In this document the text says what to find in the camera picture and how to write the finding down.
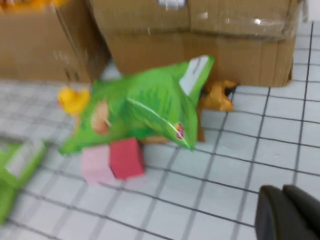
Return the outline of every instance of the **red box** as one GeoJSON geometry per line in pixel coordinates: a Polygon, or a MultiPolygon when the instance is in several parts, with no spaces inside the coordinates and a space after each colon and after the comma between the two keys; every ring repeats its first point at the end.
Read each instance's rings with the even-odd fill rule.
{"type": "Polygon", "coordinates": [[[117,179],[143,175],[144,155],[136,138],[110,144],[110,168],[117,179]]]}

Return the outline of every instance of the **bag logo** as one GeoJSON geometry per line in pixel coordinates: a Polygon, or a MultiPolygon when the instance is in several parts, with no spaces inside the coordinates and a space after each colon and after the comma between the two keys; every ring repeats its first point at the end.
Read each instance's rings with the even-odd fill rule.
{"type": "Polygon", "coordinates": [[[181,123],[176,123],[174,126],[175,130],[176,130],[176,137],[178,139],[183,139],[184,138],[184,133],[185,133],[185,129],[184,126],[181,123]]]}

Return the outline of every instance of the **cardboard box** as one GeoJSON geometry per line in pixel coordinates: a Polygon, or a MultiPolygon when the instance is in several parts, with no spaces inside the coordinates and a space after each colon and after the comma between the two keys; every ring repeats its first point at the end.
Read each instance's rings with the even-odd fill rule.
{"type": "Polygon", "coordinates": [[[191,30],[288,39],[301,0],[189,0],[191,30]]]}
{"type": "Polygon", "coordinates": [[[124,74],[211,55],[215,58],[209,78],[212,81],[281,87],[292,79],[294,38],[265,41],[188,32],[105,37],[119,71],[124,74]]]}
{"type": "Polygon", "coordinates": [[[157,0],[91,2],[100,30],[108,34],[191,29],[287,39],[296,34],[301,0],[187,0],[179,8],[166,8],[157,0]]]}
{"type": "Polygon", "coordinates": [[[84,0],[0,14],[0,29],[1,78],[90,82],[110,58],[84,0]]]}
{"type": "Polygon", "coordinates": [[[189,29],[188,7],[167,9],[157,0],[91,0],[102,32],[148,33],[189,29]]]}

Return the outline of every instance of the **green bag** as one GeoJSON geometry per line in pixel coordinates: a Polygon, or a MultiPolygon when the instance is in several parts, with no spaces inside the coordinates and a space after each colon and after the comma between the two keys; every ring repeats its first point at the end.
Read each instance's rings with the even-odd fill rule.
{"type": "Polygon", "coordinates": [[[0,139],[0,225],[6,220],[17,193],[46,153],[42,141],[12,143],[0,139]]]}
{"type": "Polygon", "coordinates": [[[84,147],[155,135],[193,149],[196,107],[213,63],[212,57],[201,56],[111,82],[94,82],[81,124],[60,152],[70,154],[84,147]]]}

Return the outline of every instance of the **white tile floor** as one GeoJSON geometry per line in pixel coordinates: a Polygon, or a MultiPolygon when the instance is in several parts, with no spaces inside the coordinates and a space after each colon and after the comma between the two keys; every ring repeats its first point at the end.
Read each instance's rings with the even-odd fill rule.
{"type": "Polygon", "coordinates": [[[0,135],[55,144],[0,239],[255,240],[261,185],[296,184],[320,199],[320,23],[300,26],[294,62],[289,86],[239,86],[234,112],[204,111],[206,143],[194,152],[147,145],[145,177],[100,186],[86,184],[78,154],[57,152],[73,130],[59,86],[2,80],[0,135]]]}

